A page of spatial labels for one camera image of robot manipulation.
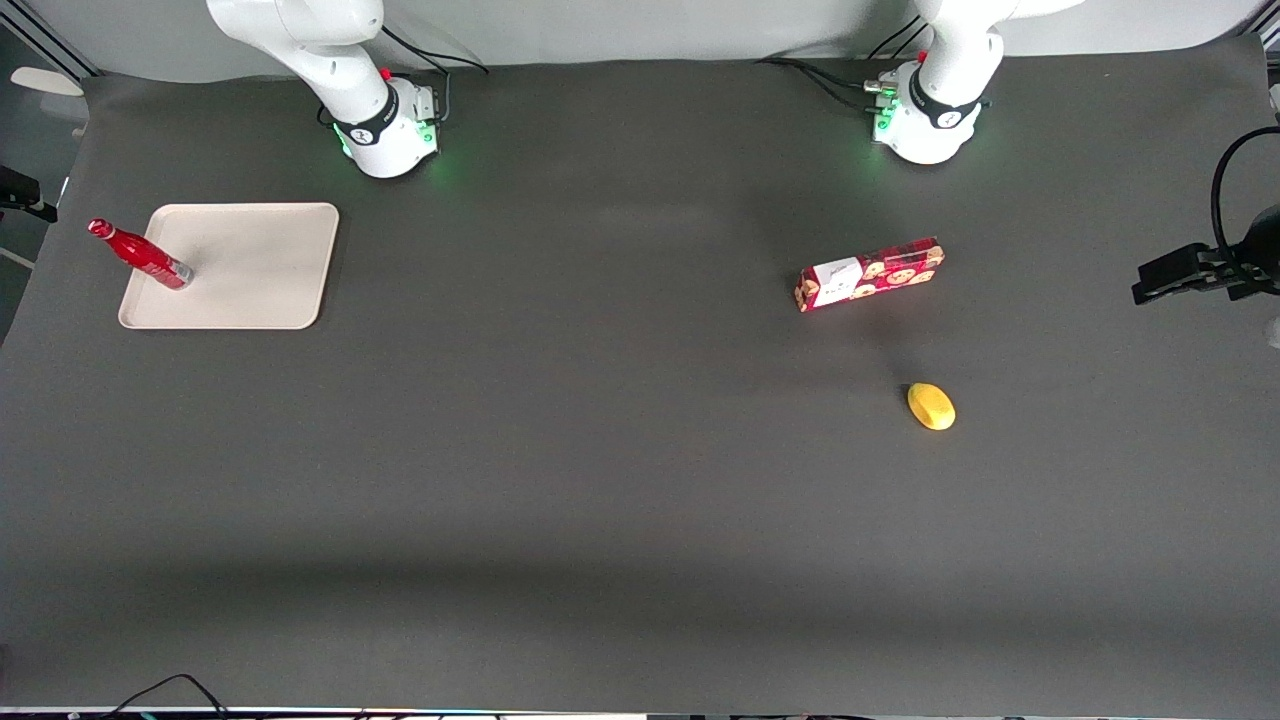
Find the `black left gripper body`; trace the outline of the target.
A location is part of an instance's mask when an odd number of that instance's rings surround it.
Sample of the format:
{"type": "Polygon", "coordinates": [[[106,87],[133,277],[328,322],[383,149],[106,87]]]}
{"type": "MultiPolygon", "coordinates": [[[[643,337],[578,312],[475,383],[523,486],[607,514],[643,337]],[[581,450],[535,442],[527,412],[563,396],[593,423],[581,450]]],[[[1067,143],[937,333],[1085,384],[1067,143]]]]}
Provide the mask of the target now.
{"type": "Polygon", "coordinates": [[[1238,287],[1238,299],[1279,295],[1279,205],[1257,215],[1238,243],[1238,263],[1251,278],[1238,287]]]}

